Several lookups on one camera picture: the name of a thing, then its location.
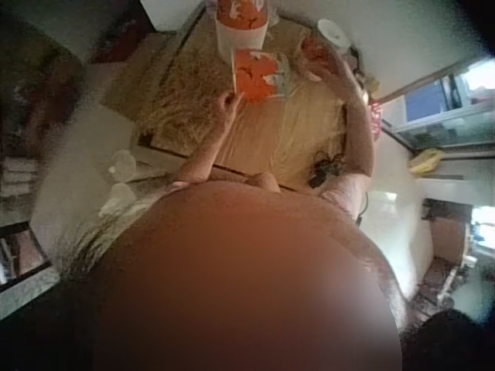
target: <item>cable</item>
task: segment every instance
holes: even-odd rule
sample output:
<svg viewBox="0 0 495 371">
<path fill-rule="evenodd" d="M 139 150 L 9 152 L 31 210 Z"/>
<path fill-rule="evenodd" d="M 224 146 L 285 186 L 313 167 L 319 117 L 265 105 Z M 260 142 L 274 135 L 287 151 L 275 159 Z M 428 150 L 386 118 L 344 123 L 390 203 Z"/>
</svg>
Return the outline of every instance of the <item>cable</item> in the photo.
<svg viewBox="0 0 495 371">
<path fill-rule="evenodd" d="M 361 218 L 363 214 L 368 210 L 368 205 L 370 204 L 370 199 L 368 199 L 368 192 L 366 192 L 366 205 L 364 206 L 364 210 L 359 213 L 357 216 L 358 218 Z"/>
</svg>

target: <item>wall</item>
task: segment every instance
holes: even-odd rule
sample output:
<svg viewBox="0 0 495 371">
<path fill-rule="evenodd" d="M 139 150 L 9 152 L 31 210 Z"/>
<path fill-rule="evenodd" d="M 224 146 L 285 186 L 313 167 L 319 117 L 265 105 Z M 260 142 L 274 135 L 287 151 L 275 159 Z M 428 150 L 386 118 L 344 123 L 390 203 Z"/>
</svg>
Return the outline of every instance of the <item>wall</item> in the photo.
<svg viewBox="0 0 495 371">
<path fill-rule="evenodd" d="M 419 179 L 426 197 L 475 206 L 495 204 L 495 160 L 441 161 L 436 175 L 462 175 L 463 180 Z"/>
<path fill-rule="evenodd" d="M 381 83 L 379 97 L 482 51 L 453 0 L 276 0 L 287 12 L 335 21 Z"/>
<path fill-rule="evenodd" d="M 141 0 L 148 17 L 159 32 L 180 29 L 202 0 Z"/>
<path fill-rule="evenodd" d="M 58 281 L 58 273 L 53 267 L 48 267 L 0 292 L 0 320 L 40 296 Z"/>
<path fill-rule="evenodd" d="M 86 62 L 102 33 L 128 3 L 129 0 L 8 0 L 2 6 Z"/>
<path fill-rule="evenodd" d="M 404 147 L 385 133 L 380 136 L 360 228 L 387 258 L 403 294 L 412 298 L 432 262 L 433 245 L 429 222 L 421 220 L 424 195 L 408 160 Z"/>
</svg>

